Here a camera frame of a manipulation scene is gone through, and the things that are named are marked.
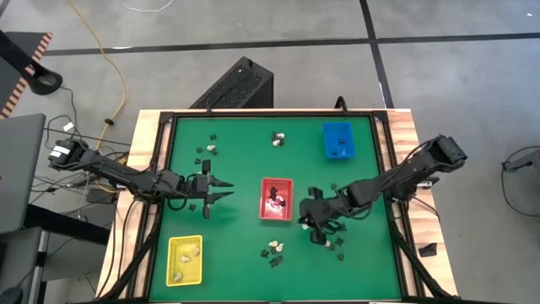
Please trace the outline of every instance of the wooden table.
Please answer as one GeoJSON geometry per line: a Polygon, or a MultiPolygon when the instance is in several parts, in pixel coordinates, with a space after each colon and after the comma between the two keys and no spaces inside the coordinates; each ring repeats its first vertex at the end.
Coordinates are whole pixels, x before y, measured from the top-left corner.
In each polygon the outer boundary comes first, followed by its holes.
{"type": "MultiPolygon", "coordinates": [[[[339,109],[329,110],[329,109],[273,109],[274,111],[341,111],[339,109]]],[[[397,161],[400,162],[403,160],[408,152],[414,149],[419,144],[419,139],[416,134],[416,129],[414,127],[413,115],[410,110],[381,110],[381,109],[358,109],[359,111],[387,111],[389,118],[389,123],[391,127],[391,136],[393,140],[394,150],[396,152],[397,161]]],[[[158,130],[159,124],[159,115],[162,111],[174,111],[174,112],[203,112],[205,110],[141,110],[139,112],[137,126],[135,127],[135,132],[133,135],[132,147],[129,154],[129,161],[127,162],[128,166],[131,166],[138,170],[143,170],[148,167],[152,153],[154,151],[154,143],[156,140],[156,133],[158,130]]],[[[234,109],[234,110],[214,110],[218,111],[272,111],[268,109],[234,109]]],[[[161,150],[158,158],[158,168],[162,168],[165,163],[165,151],[168,144],[168,134],[169,134],[170,124],[165,124],[165,131],[163,132],[163,139],[161,150]]],[[[388,170],[390,168],[390,155],[388,154],[385,142],[385,136],[382,131],[382,128],[377,128],[379,131],[379,139],[381,141],[381,147],[383,152],[383,160],[385,168],[388,170]]],[[[432,207],[435,207],[433,197],[430,190],[418,190],[417,196],[430,204],[432,207]]],[[[126,218],[126,213],[129,205],[132,202],[132,195],[124,191],[120,194],[118,199],[118,206],[116,212],[116,229],[111,230],[111,233],[116,233],[116,245],[113,248],[112,246],[112,237],[109,238],[109,245],[105,253],[105,260],[103,262],[103,268],[101,270],[100,282],[97,288],[97,291],[102,288],[105,283],[105,279],[109,274],[109,269],[111,263],[113,264],[111,277],[106,283],[103,294],[105,294],[116,282],[118,277],[118,268],[121,262],[121,272],[124,271],[126,266],[131,262],[134,254],[134,247],[136,238],[138,235],[139,223],[142,216],[143,205],[141,203],[135,203],[132,207],[132,210],[128,217],[126,218]],[[127,220],[126,230],[124,231],[124,236],[122,236],[122,227],[124,226],[124,221],[127,220]],[[124,243],[124,253],[122,261],[120,261],[121,256],[121,245],[122,238],[125,238],[124,243]],[[113,250],[115,251],[114,260],[112,259],[113,250]]],[[[151,207],[149,212],[150,216],[147,221],[146,233],[148,233],[149,228],[153,224],[154,217],[154,207],[151,207]]],[[[411,222],[411,227],[413,231],[413,238],[416,244],[416,248],[423,247],[429,243],[437,243],[437,255],[434,257],[420,258],[425,268],[431,273],[431,275],[436,279],[441,287],[448,291],[452,295],[456,295],[456,286],[454,284],[454,279],[451,272],[450,262],[448,260],[448,255],[446,253],[445,241],[442,236],[442,231],[440,229],[439,221],[437,217],[427,208],[421,204],[416,204],[414,201],[410,203],[410,209],[408,211],[408,216],[411,222]]],[[[407,260],[407,258],[402,254],[403,268],[405,270],[406,281],[408,286],[409,295],[415,295],[414,281],[413,281],[413,271],[407,260]]],[[[143,294],[143,282],[145,280],[144,275],[146,274],[146,268],[148,266],[148,255],[141,262],[139,266],[139,271],[137,275],[137,284],[135,286],[134,296],[142,296],[143,294]]]]}

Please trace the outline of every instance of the black table frame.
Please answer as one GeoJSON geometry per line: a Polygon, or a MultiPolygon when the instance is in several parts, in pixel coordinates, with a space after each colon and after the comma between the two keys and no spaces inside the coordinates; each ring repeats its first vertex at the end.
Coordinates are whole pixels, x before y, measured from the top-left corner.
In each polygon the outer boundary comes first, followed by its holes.
{"type": "MultiPolygon", "coordinates": [[[[396,153],[393,146],[393,140],[392,140],[392,133],[390,129],[390,123],[388,120],[388,115],[386,111],[349,111],[347,109],[347,106],[344,103],[343,98],[340,98],[337,100],[336,108],[341,108],[341,111],[238,111],[238,112],[223,112],[223,111],[211,111],[207,110],[205,112],[161,112],[161,115],[159,117],[159,126],[157,131],[156,140],[154,143],[154,152],[152,154],[152,158],[150,161],[150,167],[152,170],[157,170],[157,159],[161,150],[161,144],[163,142],[163,135],[165,133],[165,124],[168,122],[170,123],[170,133],[169,133],[169,141],[167,144],[167,148],[165,151],[165,166],[164,169],[170,168],[170,158],[173,150],[173,141],[176,134],[176,123],[179,119],[182,118],[209,118],[209,117],[216,117],[216,118],[226,118],[226,117],[367,117],[370,120],[370,126],[371,126],[371,132],[372,132],[372,140],[373,144],[375,146],[375,154],[377,159],[377,165],[379,169],[379,174],[383,173],[385,171],[384,168],[384,160],[382,157],[382,150],[381,150],[381,142],[379,139],[379,133],[376,121],[379,120],[382,123],[383,132],[385,135],[385,142],[390,158],[390,165],[396,166],[397,165],[397,158],[396,153]]],[[[386,219],[389,225],[389,229],[391,229],[390,225],[392,222],[396,221],[396,218],[394,216],[394,212],[392,210],[392,200],[391,198],[384,197],[384,204],[386,208],[386,219]]],[[[410,224],[410,219],[408,218],[408,212],[405,210],[405,206],[403,204],[399,205],[400,209],[400,218],[402,227],[403,227],[403,234],[405,236],[407,244],[416,252],[415,246],[414,246],[414,239],[413,239],[413,232],[410,224]]],[[[158,205],[158,208],[156,210],[154,222],[155,225],[157,225],[158,229],[158,235],[160,231],[160,225],[161,225],[161,219],[163,216],[164,209],[160,205],[158,205]]],[[[149,205],[145,204],[143,206],[142,211],[142,219],[139,223],[139,229],[138,229],[138,236],[135,243],[135,252],[138,252],[141,249],[141,246],[144,241],[144,235],[145,235],[145,227],[147,226],[149,217],[149,205]]],[[[397,245],[396,240],[391,234],[391,244],[393,248],[393,254],[394,254],[394,262],[396,266],[397,271],[397,279],[399,284],[399,289],[402,295],[402,298],[410,296],[408,293],[408,287],[407,287],[407,281],[405,280],[405,274],[404,274],[404,268],[402,263],[402,256],[400,253],[399,246],[397,245]]],[[[154,273],[154,264],[156,259],[156,251],[157,246],[153,246],[150,249],[149,257],[148,257],[148,266],[146,268],[145,273],[145,280],[144,280],[144,287],[143,287],[143,296],[142,297],[133,297],[133,293],[135,290],[135,284],[136,284],[136,278],[137,278],[137,272],[135,272],[134,276],[130,279],[129,283],[127,284],[127,299],[141,299],[143,301],[149,300],[149,293],[150,293],[150,286],[152,284],[152,276],[154,273]]],[[[416,290],[417,296],[424,296],[424,286],[422,284],[421,279],[419,278],[419,275],[417,271],[412,268],[413,271],[413,277],[414,277],[414,285],[416,290]]]]}

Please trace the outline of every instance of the orange and black striped tape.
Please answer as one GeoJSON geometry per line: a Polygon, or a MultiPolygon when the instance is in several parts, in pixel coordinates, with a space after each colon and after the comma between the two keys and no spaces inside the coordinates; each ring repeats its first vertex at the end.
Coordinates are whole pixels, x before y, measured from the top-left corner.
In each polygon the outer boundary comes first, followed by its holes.
{"type": "MultiPolygon", "coordinates": [[[[43,36],[43,38],[41,38],[41,42],[35,49],[32,59],[34,59],[36,62],[39,62],[41,60],[45,49],[47,48],[47,46],[49,46],[49,43],[51,42],[51,39],[52,33],[47,33],[43,36]]],[[[34,73],[34,70],[30,67],[27,67],[26,71],[28,73],[34,73]]],[[[6,106],[0,111],[0,119],[8,118],[11,115],[11,113],[14,111],[15,106],[17,105],[17,102],[19,102],[19,98],[23,94],[24,88],[26,88],[27,84],[28,83],[23,78],[19,79],[17,85],[15,85],[15,89],[13,89],[13,92],[8,97],[8,102],[6,102],[6,106]]]]}

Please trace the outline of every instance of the green table surface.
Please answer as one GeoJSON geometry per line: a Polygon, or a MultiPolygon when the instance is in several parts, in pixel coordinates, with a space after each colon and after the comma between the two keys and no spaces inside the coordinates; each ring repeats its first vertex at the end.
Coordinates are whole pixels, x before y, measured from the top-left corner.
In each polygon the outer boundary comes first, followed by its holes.
{"type": "MultiPolygon", "coordinates": [[[[196,158],[210,159],[212,173],[235,184],[235,193],[212,207],[210,220],[197,209],[165,208],[154,265],[151,301],[294,301],[400,299],[386,211],[375,203],[366,220],[343,219],[347,231],[336,251],[310,243],[309,231],[296,224],[299,202],[308,187],[331,196],[331,184],[346,185],[378,175],[370,121],[366,117],[181,118],[176,126],[170,169],[189,175],[200,171],[196,158]],[[356,156],[350,160],[326,158],[322,125],[350,122],[356,156]],[[272,146],[272,131],[285,133],[285,145],[272,146]],[[209,135],[218,139],[211,141],[209,135]],[[197,147],[215,144],[218,155],[197,147]],[[293,219],[261,220],[259,203],[264,177],[294,181],[293,219]],[[202,283],[165,285],[168,240],[174,236],[202,235],[202,283]],[[278,240],[283,263],[270,267],[261,250],[278,240]],[[345,259],[338,260],[343,253],[345,259]]],[[[228,188],[214,188],[214,192],[228,188]]]]}

